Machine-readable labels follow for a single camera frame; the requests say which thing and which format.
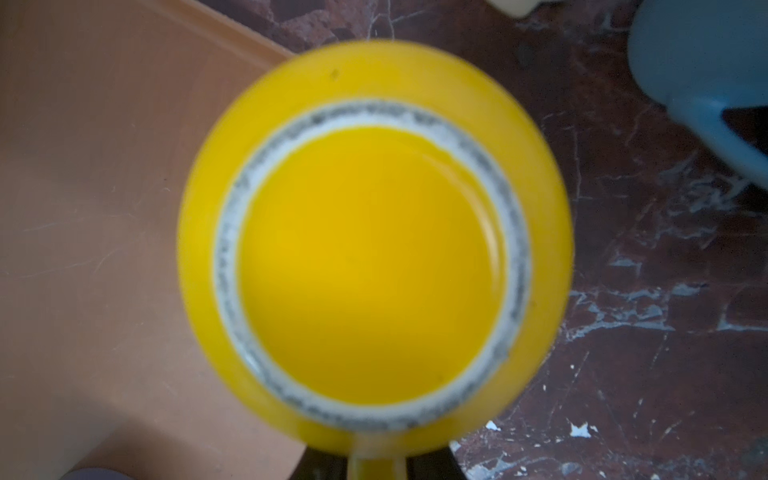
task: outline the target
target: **dirty white ring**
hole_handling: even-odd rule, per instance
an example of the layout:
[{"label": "dirty white ring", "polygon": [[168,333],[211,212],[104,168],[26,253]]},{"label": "dirty white ring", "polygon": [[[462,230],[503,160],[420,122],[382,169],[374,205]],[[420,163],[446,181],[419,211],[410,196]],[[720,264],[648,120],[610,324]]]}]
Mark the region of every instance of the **dirty white ring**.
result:
[{"label": "dirty white ring", "polygon": [[[291,378],[266,353],[240,301],[237,251],[251,200],[280,163],[304,144],[355,127],[387,127],[416,134],[448,152],[480,181],[505,239],[507,280],[502,307],[480,353],[448,385],[406,402],[358,406],[322,396]],[[528,303],[531,254],[525,218],[506,177],[465,132],[424,109],[392,101],[331,104],[280,128],[251,155],[233,182],[221,212],[214,252],[214,283],[222,322],[250,371],[277,398],[311,419],[351,431],[381,432],[430,423],[472,396],[507,358]]]}]

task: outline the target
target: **blue cup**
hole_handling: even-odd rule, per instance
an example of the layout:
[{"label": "blue cup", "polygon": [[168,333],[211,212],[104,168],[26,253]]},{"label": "blue cup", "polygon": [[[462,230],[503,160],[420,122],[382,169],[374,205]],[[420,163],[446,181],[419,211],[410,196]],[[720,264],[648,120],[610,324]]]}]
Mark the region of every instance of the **blue cup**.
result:
[{"label": "blue cup", "polygon": [[768,190],[768,157],[723,120],[726,109],[768,105],[768,0],[645,0],[627,54],[673,121]]}]

